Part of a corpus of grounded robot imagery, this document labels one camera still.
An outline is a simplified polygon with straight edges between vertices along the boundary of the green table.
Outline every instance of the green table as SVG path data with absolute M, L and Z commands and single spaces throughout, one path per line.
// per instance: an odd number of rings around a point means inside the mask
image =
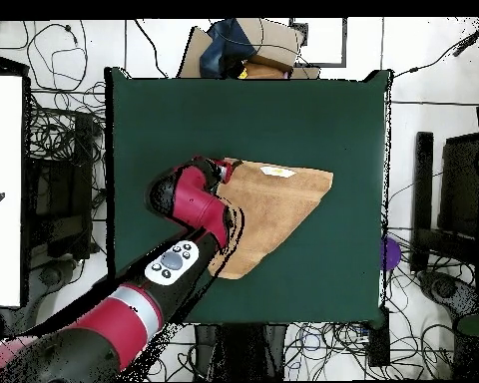
M 216 280 L 188 321 L 378 319 L 388 77 L 135 80 L 113 69 L 116 271 L 179 231 L 143 204 L 169 167 L 203 155 L 321 169 L 334 180 L 315 211 L 247 276 Z

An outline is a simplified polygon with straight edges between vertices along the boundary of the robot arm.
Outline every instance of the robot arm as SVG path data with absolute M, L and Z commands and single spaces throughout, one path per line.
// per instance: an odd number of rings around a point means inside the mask
M 69 326 L 0 344 L 0 382 L 108 382 L 127 368 L 188 300 L 229 242 L 228 208 L 214 195 L 234 170 L 194 158 L 156 178 L 146 205 L 188 231 L 141 257 L 111 295 Z

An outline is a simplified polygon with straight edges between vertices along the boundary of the white label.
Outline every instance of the white label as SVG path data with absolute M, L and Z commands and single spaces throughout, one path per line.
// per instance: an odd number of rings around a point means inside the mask
M 295 172 L 290 171 L 289 169 L 272 168 L 270 166 L 264 166 L 260 169 L 265 175 L 272 175 L 274 177 L 289 178 L 295 174 Z

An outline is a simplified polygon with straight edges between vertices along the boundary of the white screen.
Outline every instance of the white screen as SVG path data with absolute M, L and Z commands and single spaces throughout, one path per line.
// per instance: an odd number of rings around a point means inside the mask
M 22 85 L 0 76 L 0 306 L 20 305 Z

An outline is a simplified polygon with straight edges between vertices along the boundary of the cardboard box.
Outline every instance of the cardboard box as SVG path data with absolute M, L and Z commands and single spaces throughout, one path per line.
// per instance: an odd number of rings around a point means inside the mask
M 212 44 L 212 41 L 213 38 L 199 27 L 192 28 L 177 78 L 201 77 L 201 55 Z
M 299 31 L 265 19 L 260 19 L 259 22 L 257 18 L 238 18 L 238 23 L 252 44 L 270 44 L 270 46 L 255 47 L 258 52 L 248 58 L 250 63 L 269 66 L 282 72 L 292 70 L 296 61 L 296 52 L 303 40 L 303 35 Z M 201 77 L 201 55 L 212 41 L 212 37 L 199 27 L 192 29 L 177 78 Z
M 237 18 L 237 21 L 252 44 L 269 45 L 254 46 L 258 52 L 248 58 L 249 62 L 277 68 L 283 72 L 289 72 L 292 69 L 303 42 L 303 34 L 288 26 L 265 19 Z
M 290 79 L 317 79 L 320 68 L 294 68 Z
M 246 62 L 246 79 L 283 79 L 284 72 L 270 66 Z

